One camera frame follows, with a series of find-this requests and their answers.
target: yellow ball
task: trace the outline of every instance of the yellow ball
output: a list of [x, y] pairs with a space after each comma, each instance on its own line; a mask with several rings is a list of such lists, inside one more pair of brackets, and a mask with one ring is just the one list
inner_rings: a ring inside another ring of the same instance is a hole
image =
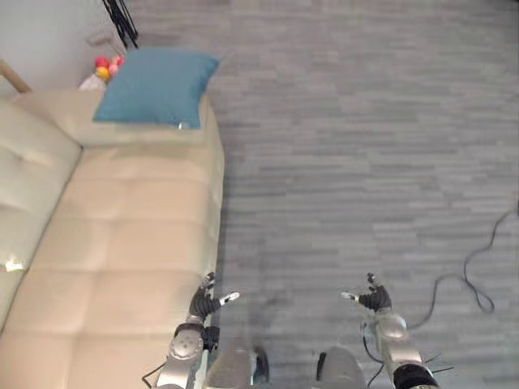
[[110, 72], [108, 71], [108, 68], [100, 66], [96, 68], [96, 76], [103, 81], [108, 81], [110, 78]]

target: red ball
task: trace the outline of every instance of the red ball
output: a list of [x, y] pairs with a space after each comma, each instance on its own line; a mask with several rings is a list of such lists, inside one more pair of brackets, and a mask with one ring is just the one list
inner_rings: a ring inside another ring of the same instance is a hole
[[110, 66], [110, 61], [107, 57], [100, 55], [96, 58], [96, 67], [108, 67]]
[[123, 62], [124, 62], [124, 58], [121, 57], [120, 55], [118, 55], [117, 57], [114, 57], [114, 59], [112, 60], [112, 63], [117, 66], [121, 66]]

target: black tripod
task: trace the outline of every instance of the black tripod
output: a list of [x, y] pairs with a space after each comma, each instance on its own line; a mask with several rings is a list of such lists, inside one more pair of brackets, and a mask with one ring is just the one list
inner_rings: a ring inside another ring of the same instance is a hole
[[127, 39], [129, 39], [133, 46], [138, 49], [139, 46], [137, 45], [136, 40], [139, 33], [135, 28], [133, 19], [131, 18], [124, 0], [103, 0], [103, 3], [105, 4], [105, 8], [117, 29], [117, 33], [119, 34], [124, 47], [128, 48]]

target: blue pillow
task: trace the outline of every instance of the blue pillow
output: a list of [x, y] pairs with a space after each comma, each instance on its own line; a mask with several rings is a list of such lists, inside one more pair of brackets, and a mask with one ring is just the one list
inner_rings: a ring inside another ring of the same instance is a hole
[[200, 97], [218, 63], [183, 49], [132, 51], [109, 82], [94, 121], [200, 128]]

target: sofa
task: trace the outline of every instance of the sofa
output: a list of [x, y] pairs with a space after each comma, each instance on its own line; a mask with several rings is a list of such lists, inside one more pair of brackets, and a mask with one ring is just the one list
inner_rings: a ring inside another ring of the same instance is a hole
[[207, 96], [179, 130], [92, 122], [101, 93], [0, 101], [1, 388], [143, 388], [216, 267]]

